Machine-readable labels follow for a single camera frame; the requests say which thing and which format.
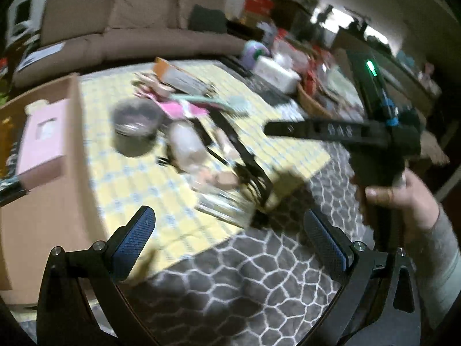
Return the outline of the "grey sleeved right forearm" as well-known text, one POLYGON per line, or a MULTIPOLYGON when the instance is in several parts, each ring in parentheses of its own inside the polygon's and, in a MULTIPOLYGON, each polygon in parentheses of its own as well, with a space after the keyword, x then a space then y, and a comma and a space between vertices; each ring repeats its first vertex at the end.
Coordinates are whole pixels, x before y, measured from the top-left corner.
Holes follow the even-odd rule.
POLYGON ((443 208, 434 226, 418 232, 406 251, 416 267, 428 323, 436 329, 460 294, 460 246, 443 208))

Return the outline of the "person's right hand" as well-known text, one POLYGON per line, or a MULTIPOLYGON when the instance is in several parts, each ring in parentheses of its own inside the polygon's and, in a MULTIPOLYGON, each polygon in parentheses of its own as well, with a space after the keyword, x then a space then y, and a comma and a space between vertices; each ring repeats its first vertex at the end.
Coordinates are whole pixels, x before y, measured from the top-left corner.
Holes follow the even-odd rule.
POLYGON ((377 212, 383 208, 400 211, 403 217, 403 243, 409 245, 423 232, 431 230, 440 215, 439 205, 426 184, 413 171, 405 169, 401 187, 365 187, 359 184, 358 173, 352 178, 358 186, 355 193, 363 222, 373 230, 377 228, 377 212))

